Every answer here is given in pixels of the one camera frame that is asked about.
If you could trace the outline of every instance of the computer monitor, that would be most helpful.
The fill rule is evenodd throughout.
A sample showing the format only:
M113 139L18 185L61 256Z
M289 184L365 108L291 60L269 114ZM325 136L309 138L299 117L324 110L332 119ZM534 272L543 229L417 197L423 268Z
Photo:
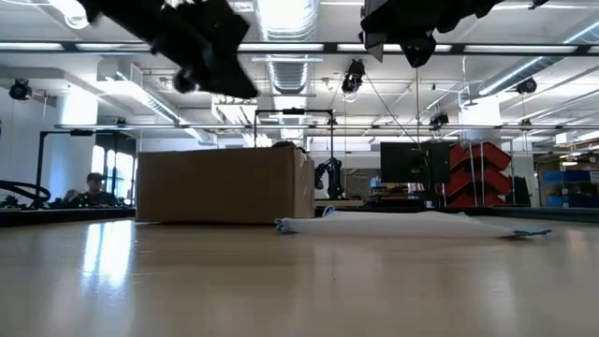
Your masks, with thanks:
M449 142L381 143L383 183L449 183Z

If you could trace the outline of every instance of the red storage rack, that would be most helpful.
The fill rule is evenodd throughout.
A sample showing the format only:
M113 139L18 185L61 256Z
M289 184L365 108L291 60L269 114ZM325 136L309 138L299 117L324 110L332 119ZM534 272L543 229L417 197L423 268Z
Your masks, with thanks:
M472 156L474 160L480 159L480 144L473 145ZM499 171L507 169L512 157L506 154L502 149L495 146L493 143L483 143L483 156L485 157L485 166L493 165ZM458 166L462 166L467 163L470 166L470 148L465 146L462 147L456 144L451 147L449 154L449 167L454 169Z
M472 147L472 155L475 171L473 181L472 165L470 159L470 148L468 146L454 145L451 148L449 156L449 166L451 167L451 182L446 184L445 193L447 207L474 207L475 192L477 188L478 205L493 206L503 205L505 201L500 196L509 194L512 188L512 182L502 174L502 170L507 169L511 161L511 156L503 152L492 143L485 142ZM482 197L482 188L480 185L481 165L480 160L484 160L484 202Z

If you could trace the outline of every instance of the window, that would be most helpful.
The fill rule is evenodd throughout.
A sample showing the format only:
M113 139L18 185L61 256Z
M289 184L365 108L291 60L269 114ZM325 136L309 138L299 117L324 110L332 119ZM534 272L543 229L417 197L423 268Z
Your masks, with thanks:
M132 198L133 155L116 154L116 197Z
M104 148L95 145L92 152L92 172L104 174Z
M107 171L108 179L106 180L106 191L107 192L112 191L112 172L114 170L115 161L116 161L116 153L113 150L109 150L107 153L107 156L106 156L106 167L108 169L108 171Z
M116 153L114 150L106 151L101 146L94 146L92 172L106 174L104 190L111 193L112 185L115 183L115 197L124 198L129 203L135 199L137 164L138 159L131 154Z

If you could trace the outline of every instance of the table surface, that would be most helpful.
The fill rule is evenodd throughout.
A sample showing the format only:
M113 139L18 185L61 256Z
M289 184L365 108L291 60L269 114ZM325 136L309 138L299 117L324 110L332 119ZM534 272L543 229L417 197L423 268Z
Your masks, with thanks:
M599 227L527 241L0 229L1 336L599 336Z

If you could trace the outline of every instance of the person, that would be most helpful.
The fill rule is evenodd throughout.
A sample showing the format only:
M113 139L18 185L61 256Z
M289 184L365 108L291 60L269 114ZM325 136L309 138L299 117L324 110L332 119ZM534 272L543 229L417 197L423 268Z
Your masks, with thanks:
M116 197L112 193L102 191L104 176L92 172L87 175L87 192L79 193L76 190L66 192L64 203L78 203L82 207L114 206Z

